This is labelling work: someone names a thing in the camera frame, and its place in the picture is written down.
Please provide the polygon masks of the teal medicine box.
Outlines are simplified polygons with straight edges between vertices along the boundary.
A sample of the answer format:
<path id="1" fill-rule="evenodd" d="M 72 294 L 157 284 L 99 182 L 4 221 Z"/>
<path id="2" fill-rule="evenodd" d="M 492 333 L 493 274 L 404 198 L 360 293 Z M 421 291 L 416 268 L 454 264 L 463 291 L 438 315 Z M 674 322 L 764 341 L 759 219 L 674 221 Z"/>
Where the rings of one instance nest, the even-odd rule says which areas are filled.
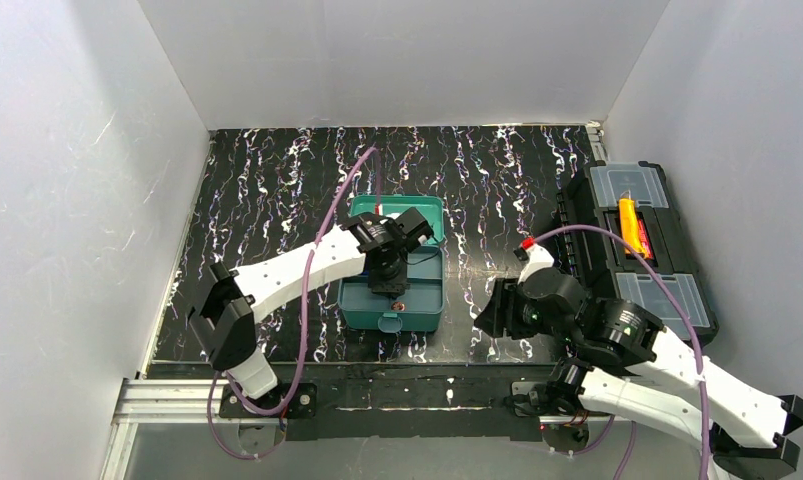
<path id="1" fill-rule="evenodd" d="M 364 271 L 339 282 L 347 325 L 436 331 L 445 307 L 444 205 L 435 196 L 359 195 L 343 227 L 365 242 Z"/>

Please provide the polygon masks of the teal insert tray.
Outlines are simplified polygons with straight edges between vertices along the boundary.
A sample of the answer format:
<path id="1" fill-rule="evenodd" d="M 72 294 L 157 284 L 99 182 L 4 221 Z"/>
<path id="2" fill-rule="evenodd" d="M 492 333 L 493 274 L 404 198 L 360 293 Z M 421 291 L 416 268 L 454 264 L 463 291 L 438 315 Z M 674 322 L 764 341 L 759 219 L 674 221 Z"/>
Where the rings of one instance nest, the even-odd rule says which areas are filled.
<path id="1" fill-rule="evenodd" d="M 444 265 L 440 253 L 411 254 L 407 266 L 409 287 L 397 299 L 373 294 L 367 277 L 360 275 L 340 281 L 339 306 L 345 311 L 392 311 L 400 302 L 404 312 L 438 313 L 443 307 Z"/>

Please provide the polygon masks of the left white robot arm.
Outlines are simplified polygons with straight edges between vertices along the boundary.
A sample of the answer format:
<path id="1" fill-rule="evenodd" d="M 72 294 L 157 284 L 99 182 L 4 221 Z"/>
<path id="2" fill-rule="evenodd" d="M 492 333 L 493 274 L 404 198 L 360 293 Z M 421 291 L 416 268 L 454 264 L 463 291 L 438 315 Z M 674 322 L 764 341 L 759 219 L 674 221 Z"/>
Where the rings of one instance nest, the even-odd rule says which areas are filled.
<path id="1" fill-rule="evenodd" d="M 256 323 L 286 303 L 347 278 L 390 300 L 410 287 L 409 257 L 433 238 L 432 224 L 415 207 L 383 216 L 364 212 L 321 232 L 318 239 L 259 263 L 209 265 L 187 314 L 208 364 L 255 400 L 278 378 L 257 345 Z"/>

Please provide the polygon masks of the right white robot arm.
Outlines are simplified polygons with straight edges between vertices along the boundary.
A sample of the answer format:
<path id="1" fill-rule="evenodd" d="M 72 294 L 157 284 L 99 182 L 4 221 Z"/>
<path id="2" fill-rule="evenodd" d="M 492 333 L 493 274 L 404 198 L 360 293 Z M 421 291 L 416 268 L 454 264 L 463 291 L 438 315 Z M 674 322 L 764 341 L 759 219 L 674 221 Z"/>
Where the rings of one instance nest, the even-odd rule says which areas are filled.
<path id="1" fill-rule="evenodd" d="M 593 297 L 544 268 L 497 279 L 475 325 L 494 338 L 544 334 L 573 348 L 548 380 L 508 397 L 525 416 L 623 417 L 703 448 L 712 465 L 740 479 L 782 479 L 798 468 L 791 434 L 803 426 L 803 399 L 764 393 L 697 357 L 632 301 Z"/>

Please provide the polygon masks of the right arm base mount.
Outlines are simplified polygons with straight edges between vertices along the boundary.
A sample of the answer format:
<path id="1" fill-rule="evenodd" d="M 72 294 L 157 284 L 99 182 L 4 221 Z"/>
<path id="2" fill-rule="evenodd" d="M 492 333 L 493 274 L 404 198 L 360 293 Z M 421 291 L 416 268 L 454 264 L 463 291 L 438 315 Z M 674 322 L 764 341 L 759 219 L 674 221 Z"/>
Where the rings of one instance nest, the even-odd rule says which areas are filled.
<path id="1" fill-rule="evenodd" d="M 570 418 L 569 423 L 580 424 L 591 415 L 591 410 L 579 396 L 586 391 L 583 383 L 587 375 L 595 371 L 591 364 L 576 357 L 561 359 L 545 381 L 511 390 L 502 404 L 517 416 L 562 415 Z"/>

